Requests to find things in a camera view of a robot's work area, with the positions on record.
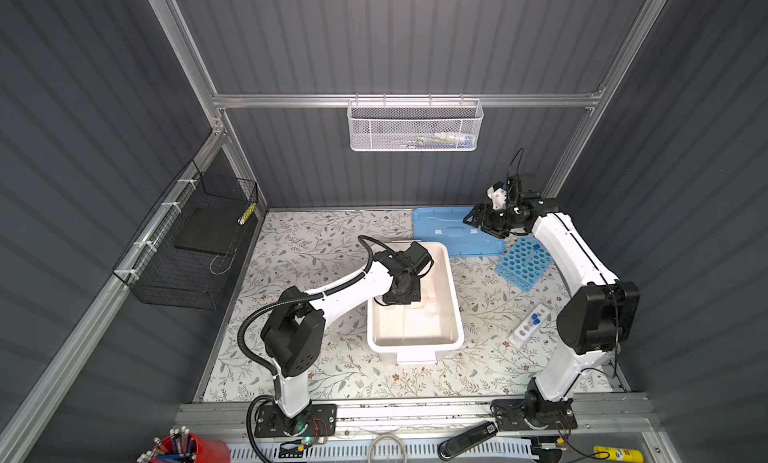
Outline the white plastic storage bin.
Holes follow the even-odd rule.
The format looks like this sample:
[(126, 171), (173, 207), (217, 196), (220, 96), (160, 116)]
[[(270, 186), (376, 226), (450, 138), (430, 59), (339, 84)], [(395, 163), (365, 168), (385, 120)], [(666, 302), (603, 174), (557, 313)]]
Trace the white plastic storage bin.
[[(372, 351), (400, 365), (434, 364), (446, 352), (464, 343), (464, 328), (447, 248), (439, 242), (422, 242), (434, 259), (421, 279), (421, 300), (410, 305), (383, 307), (367, 302), (367, 342)], [(438, 300), (442, 314), (430, 318), (423, 302)]]

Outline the white small tube rack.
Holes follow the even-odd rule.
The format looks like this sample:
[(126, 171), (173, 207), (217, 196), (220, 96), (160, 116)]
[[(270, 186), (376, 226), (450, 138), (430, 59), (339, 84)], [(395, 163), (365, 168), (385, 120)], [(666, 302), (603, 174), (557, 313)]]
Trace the white small tube rack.
[[(530, 323), (530, 318), (533, 314), (537, 314), (540, 319), (540, 324), (537, 326), (533, 326)], [(545, 326), (551, 321), (552, 316), (553, 311), (548, 306), (544, 304), (537, 304), (513, 329), (513, 331), (509, 334), (507, 341), (518, 349), (524, 347), (542, 326)]]

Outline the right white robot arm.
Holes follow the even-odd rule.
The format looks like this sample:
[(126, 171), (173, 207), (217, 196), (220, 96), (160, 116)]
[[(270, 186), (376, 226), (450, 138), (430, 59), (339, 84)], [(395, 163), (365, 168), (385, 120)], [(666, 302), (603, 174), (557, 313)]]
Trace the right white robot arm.
[(490, 201), (475, 205), (464, 222), (499, 239), (514, 229), (533, 235), (553, 258), (571, 294), (556, 318), (558, 346), (510, 416), (533, 429), (572, 427), (575, 421), (567, 419), (573, 415), (570, 395), (583, 372), (617, 355), (629, 336), (640, 290), (599, 260), (555, 199), (525, 192), (518, 175), (495, 183), (487, 195)]

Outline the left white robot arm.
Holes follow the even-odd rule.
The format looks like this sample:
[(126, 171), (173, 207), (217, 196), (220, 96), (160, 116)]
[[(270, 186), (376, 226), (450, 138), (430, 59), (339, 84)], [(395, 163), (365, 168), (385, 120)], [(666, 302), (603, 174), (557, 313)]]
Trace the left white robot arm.
[(421, 278), (434, 265), (418, 242), (395, 250), (367, 235), (357, 240), (367, 254), (363, 267), (319, 289), (303, 292), (290, 287), (278, 301), (253, 311), (238, 328), (239, 350), (269, 371), (274, 405), (285, 420), (299, 420), (309, 411), (308, 370), (320, 355), (326, 328), (370, 299), (380, 298), (386, 306), (419, 300)]

